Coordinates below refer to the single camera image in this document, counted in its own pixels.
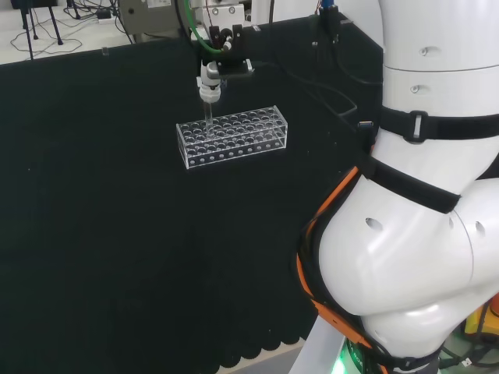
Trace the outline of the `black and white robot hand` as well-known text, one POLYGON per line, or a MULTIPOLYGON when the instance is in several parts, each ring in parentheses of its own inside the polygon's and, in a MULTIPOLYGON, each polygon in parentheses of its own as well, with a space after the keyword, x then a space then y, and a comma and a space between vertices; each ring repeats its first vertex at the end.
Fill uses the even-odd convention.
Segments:
POLYGON ((221 97, 221 77, 217 62, 201 62, 200 74, 196 78, 200 98, 208 104, 216 103, 221 97))

